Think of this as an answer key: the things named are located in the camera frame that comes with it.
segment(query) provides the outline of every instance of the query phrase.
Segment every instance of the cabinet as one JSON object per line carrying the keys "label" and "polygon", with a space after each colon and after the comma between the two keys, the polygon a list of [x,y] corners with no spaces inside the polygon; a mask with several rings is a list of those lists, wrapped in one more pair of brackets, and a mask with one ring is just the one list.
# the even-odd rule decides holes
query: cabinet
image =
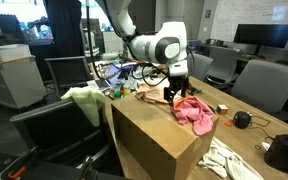
{"label": "cabinet", "polygon": [[0,62],[0,105],[22,109],[46,95],[34,56]]}

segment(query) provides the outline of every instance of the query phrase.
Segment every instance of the table surface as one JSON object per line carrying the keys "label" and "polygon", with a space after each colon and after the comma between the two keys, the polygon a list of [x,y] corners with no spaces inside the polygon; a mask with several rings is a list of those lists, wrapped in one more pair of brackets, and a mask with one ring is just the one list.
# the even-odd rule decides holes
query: table surface
{"label": "table surface", "polygon": [[[216,107],[219,104],[225,104],[229,111],[227,115],[219,115],[219,123],[215,131],[215,137],[228,145],[232,150],[239,154],[247,163],[257,170],[264,179],[288,179],[288,174],[278,171],[264,162],[265,149],[255,148],[256,145],[261,146],[261,142],[265,142],[266,134],[261,129],[238,129],[234,126],[227,127],[224,122],[231,121],[237,111],[251,112],[253,116],[260,116],[268,119],[271,123],[263,129],[271,136],[275,137],[280,134],[288,134],[288,124],[240,101],[234,97],[225,94],[212,86],[203,83],[195,78],[190,78],[190,82],[194,87],[202,89],[202,92],[196,96],[206,104]],[[127,151],[127,149],[115,139],[113,118],[111,112],[111,103],[113,101],[107,98],[105,103],[105,113],[109,128],[113,135],[113,139],[117,148],[119,158],[127,178],[131,179],[150,179],[149,175],[144,171],[140,164]],[[159,105],[169,110],[168,105]],[[253,117],[253,122],[264,123],[259,118]],[[187,180],[193,179],[221,179],[213,171],[196,166],[191,172]]]}

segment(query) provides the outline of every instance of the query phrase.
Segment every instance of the pink cloth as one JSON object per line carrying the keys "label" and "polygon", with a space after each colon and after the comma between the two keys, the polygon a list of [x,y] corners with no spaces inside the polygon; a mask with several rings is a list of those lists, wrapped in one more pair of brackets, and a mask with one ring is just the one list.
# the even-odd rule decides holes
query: pink cloth
{"label": "pink cloth", "polygon": [[189,120],[193,121],[193,130],[197,136],[201,136],[212,130],[213,121],[211,118],[214,113],[204,102],[195,96],[175,101],[174,107],[171,110],[178,119],[179,124],[184,125]]}

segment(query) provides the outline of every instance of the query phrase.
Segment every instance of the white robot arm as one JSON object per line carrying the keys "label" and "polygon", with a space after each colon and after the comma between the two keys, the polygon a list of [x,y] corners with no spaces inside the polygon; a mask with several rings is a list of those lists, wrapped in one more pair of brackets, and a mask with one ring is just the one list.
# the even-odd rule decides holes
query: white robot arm
{"label": "white robot arm", "polygon": [[136,31],[128,14],[131,0],[96,0],[108,16],[114,31],[127,43],[132,56],[138,60],[166,64],[170,87],[164,89],[164,98],[173,105],[173,98],[188,87],[188,68],[185,60],[186,29],[183,22],[166,22],[154,35],[141,35]]}

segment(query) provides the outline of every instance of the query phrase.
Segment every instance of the office chair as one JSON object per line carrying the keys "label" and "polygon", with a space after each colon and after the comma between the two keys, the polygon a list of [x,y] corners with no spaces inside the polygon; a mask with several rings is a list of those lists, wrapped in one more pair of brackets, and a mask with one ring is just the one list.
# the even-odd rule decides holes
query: office chair
{"label": "office chair", "polygon": [[70,87],[87,86],[86,82],[93,80],[84,56],[47,58],[45,61],[50,69],[58,98]]}
{"label": "office chair", "polygon": [[233,49],[210,46],[210,58],[214,61],[207,72],[206,79],[211,84],[232,83],[236,78],[237,52]]}
{"label": "office chair", "polygon": [[189,54],[186,58],[189,75],[201,81],[205,81],[206,73],[212,64],[213,59],[196,53],[193,53],[193,57]]}
{"label": "office chair", "polygon": [[234,83],[231,95],[279,118],[288,99],[288,67],[251,60]]}
{"label": "office chair", "polygon": [[103,108],[98,110],[100,126],[94,127],[73,99],[64,99],[16,115],[15,125],[28,149],[38,146],[39,159],[68,166],[78,166],[91,155],[94,167],[105,168],[113,149],[112,137],[105,132]]}

